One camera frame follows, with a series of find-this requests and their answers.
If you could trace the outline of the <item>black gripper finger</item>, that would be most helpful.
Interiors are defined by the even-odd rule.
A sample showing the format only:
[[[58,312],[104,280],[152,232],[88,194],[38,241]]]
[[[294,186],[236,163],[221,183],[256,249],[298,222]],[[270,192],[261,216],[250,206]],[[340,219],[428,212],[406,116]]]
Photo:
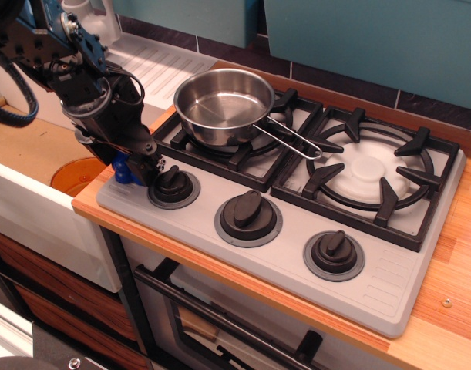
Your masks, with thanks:
[[[131,154],[126,160],[126,165],[139,184],[146,187],[152,185],[158,175],[157,161],[149,156]]]

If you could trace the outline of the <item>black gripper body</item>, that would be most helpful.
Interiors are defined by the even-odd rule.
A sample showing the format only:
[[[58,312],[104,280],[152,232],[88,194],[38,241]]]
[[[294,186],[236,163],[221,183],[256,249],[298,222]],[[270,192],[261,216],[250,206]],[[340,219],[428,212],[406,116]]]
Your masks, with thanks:
[[[144,88],[127,71],[104,76],[72,72],[59,77],[62,111],[76,127],[76,137],[104,163],[118,150],[146,162],[158,161],[157,145],[142,124]]]

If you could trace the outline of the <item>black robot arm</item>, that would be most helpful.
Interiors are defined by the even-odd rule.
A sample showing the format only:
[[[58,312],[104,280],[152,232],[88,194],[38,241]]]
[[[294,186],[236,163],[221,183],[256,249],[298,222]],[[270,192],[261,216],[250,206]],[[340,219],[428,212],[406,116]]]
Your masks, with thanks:
[[[0,1],[0,66],[28,104],[26,115],[0,107],[0,123],[25,127],[39,104],[31,79],[55,93],[76,139],[117,180],[149,187],[160,173],[162,156],[143,125],[145,90],[138,78],[110,62],[99,36],[57,1]]]

